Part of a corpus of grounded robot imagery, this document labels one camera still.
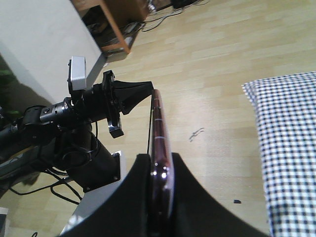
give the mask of bolt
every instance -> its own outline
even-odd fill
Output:
[[[44,110],[44,114],[47,114],[49,111],[50,111],[50,108],[46,108],[46,109]]]

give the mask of wooden floor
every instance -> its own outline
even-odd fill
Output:
[[[113,70],[118,80],[153,82],[164,100],[172,151],[181,154],[221,204],[266,233],[255,115],[241,85],[315,71],[315,11],[314,0],[211,0],[139,33],[132,53],[124,60],[111,56],[104,68]],[[149,109],[146,99],[122,116],[125,135],[115,140],[106,122],[99,122],[101,141],[110,152],[123,150],[128,168],[138,153],[146,152]],[[33,187],[18,188],[52,182],[42,175]],[[61,190],[72,197],[66,188]],[[234,199],[241,204],[233,204]],[[9,208],[9,237],[34,231],[39,237],[54,236],[75,208],[49,191],[25,197],[7,192],[0,206]]]

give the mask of black cable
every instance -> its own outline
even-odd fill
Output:
[[[206,5],[206,4],[208,4],[210,2],[210,0],[208,0],[205,3],[197,4],[198,2],[201,2],[201,1],[203,1],[203,0],[196,1],[196,3],[193,3],[193,5],[195,5],[195,6],[203,6],[203,5]]]
[[[152,100],[151,100],[151,104],[150,104],[150,115],[149,115],[149,129],[148,129],[148,143],[147,143],[147,154],[149,154],[149,146],[150,146],[150,134],[151,134],[151,130],[152,130],[152,119],[153,119],[153,94],[152,94]]]
[[[56,174],[51,173],[51,172],[45,172],[45,173],[52,175],[57,180],[59,180],[59,182],[62,182],[62,184],[66,185],[79,198],[79,200],[82,200],[82,197],[80,196],[80,194],[72,186],[70,186],[64,179],[58,177]]]
[[[55,191],[54,191],[54,187],[50,187],[50,191],[51,191],[52,194],[54,194],[55,196],[57,196],[57,197],[59,197],[59,198],[65,200],[65,201],[71,202],[71,203],[76,204],[76,205],[79,204],[79,202],[74,201],[74,200],[71,200],[70,198],[67,198],[67,197],[65,197],[65,196],[63,196],[63,195],[61,195],[61,194],[55,192]]]
[[[147,32],[147,31],[151,31],[151,30],[153,30],[153,29],[155,29],[155,28],[157,28],[165,19],[167,19],[168,17],[170,17],[170,16],[176,16],[176,15],[179,15],[179,14],[181,14],[185,9],[187,9],[188,7],[190,7],[190,6],[192,6],[192,5],[196,5],[196,6],[202,6],[202,5],[205,5],[205,4],[207,4],[207,3],[209,3],[210,2],[210,0],[209,1],[207,1],[206,3],[203,3],[203,4],[197,4],[198,2],[201,2],[202,0],[196,0],[195,2],[193,2],[192,4],[190,4],[190,5],[187,5],[187,6],[185,6],[185,7],[183,7],[183,8],[180,8],[180,9],[177,9],[177,10],[174,10],[173,12],[171,12],[171,13],[169,13],[169,14],[166,14],[165,16],[162,16],[162,17],[159,17],[159,18],[156,18],[156,19],[154,19],[154,20],[149,20],[149,21],[145,21],[144,23],[149,23],[149,22],[155,22],[155,21],[157,21],[157,20],[159,20],[159,22],[156,24],[156,23],[154,23],[154,24],[151,24],[150,26],[148,26],[148,27],[143,27],[142,28],[142,32]]]
[[[68,176],[66,172],[61,172],[59,170],[54,169],[53,167],[49,168],[49,171],[60,176]]]
[[[11,190],[13,193],[15,193],[15,194],[17,194],[17,195],[19,195],[19,196],[23,196],[23,195],[28,195],[28,194],[36,193],[36,192],[41,191],[41,190],[43,190],[43,189],[50,188],[52,185],[53,185],[53,184],[47,185],[47,186],[42,187],[42,188],[40,188],[40,189],[35,189],[35,190],[33,190],[33,191],[29,191],[29,192],[26,192],[26,193],[20,193],[20,192],[14,190],[12,187],[10,187],[9,190]]]
[[[95,137],[98,138],[98,121],[95,122]]]

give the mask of checkered cloth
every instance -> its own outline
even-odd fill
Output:
[[[316,72],[243,88],[256,112],[271,235],[316,237]]]

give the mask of white wall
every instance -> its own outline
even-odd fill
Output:
[[[0,53],[18,80],[51,103],[69,95],[71,56],[85,56],[87,75],[101,51],[70,0],[5,0]]]

